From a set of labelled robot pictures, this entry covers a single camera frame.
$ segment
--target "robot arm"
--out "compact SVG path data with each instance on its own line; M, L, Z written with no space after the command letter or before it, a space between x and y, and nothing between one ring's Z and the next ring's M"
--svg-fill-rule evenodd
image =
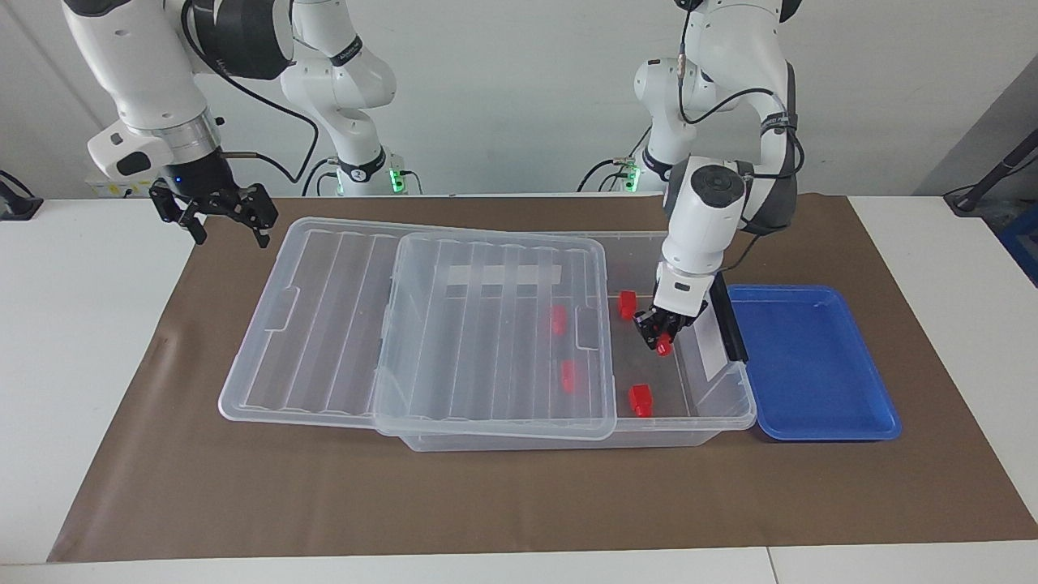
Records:
M118 110L118 120L88 142L91 158L113 179L158 172L149 194L160 217L196 243L206 240L198 213L245 224L261 246L277 218L263 185L236 183L196 73L281 76L290 100L330 132L348 194L404 190L395 158L359 111L389 103L395 79L362 49L339 0L63 0L63 11ZM294 36L303 56L282 75L293 65Z
M741 99L761 120L759 164L688 156L695 130L680 110L674 111L681 68L676 60L649 61L635 81L637 90L641 80L639 99L648 102L657 138L640 152L641 176L649 177L650 187L666 180L670 216L653 306L638 313L635 324L646 343L661 354L707 307L735 231L767 234L785 228L795 208L795 81L776 39L781 10L781 0L709 0L689 19L693 62L684 74L686 86L694 85L685 91L686 107L708 109L704 95L711 96L714 87L753 89ZM654 93L663 99L653 99Z
M397 78L389 65L363 46L340 0L296 0L292 16L298 58L281 75L281 88L331 135L343 193L402 191L403 161L382 145L375 122L360 111L392 101Z
M288 0L265 3L266 10L255 9L263 7L255 3L246 10L244 0L224 0L217 12L212 1L198 0L209 8L196 10L193 23L207 54L218 53L230 72L260 76L250 67L265 65L268 73L280 73L292 48L290 41L284 54L285 44L278 41L278 29L288 25ZM263 185L238 186L223 158L216 123L194 84L198 61L188 57L175 32L183 4L168 2L164 8L154 0L64 0L69 28L119 116L88 142L90 156L115 179L146 178L158 171L151 196L160 217L188 229L196 243L206 240L195 216L202 213L245 224L266 246L277 210ZM283 19L278 18L281 7ZM177 24L170 26L171 20ZM237 34L226 25L235 20L240 23ZM264 34L246 34L246 27L266 31L266 41ZM240 50L220 53L236 41ZM257 43L263 50L250 54Z

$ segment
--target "red plastic block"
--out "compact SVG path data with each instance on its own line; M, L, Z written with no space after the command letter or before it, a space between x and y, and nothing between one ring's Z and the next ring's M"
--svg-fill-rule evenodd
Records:
M563 391L572 394L576 391L576 364L573 360L566 360L562 363L559 378L562 378Z
M631 402L631 410L638 418L652 418L652 391L648 384L631 386L627 397Z
M671 336L666 333L663 333L662 335L659 336L659 339L656 341L656 353L659 354L659 357L666 357L671 355L671 352L673 351L674 351L674 345L671 344Z
M621 291L618 305L620 306L620 318L624 321L634 319L634 313L638 310L638 298L634 296L634 291L630 289Z
M563 305L551 307L551 334L555 337L566 335L566 307Z

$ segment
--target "brown table covering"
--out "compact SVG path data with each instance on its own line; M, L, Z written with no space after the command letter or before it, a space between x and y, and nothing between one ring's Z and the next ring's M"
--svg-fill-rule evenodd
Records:
M901 416L900 439L781 444L755 429L698 448L442 454L374 432L217 412L288 225L320 216L663 229L659 198L277 203L267 250L241 225L207 223L50 561L1038 538L845 198L802 195L794 225L762 240L729 281L837 287Z

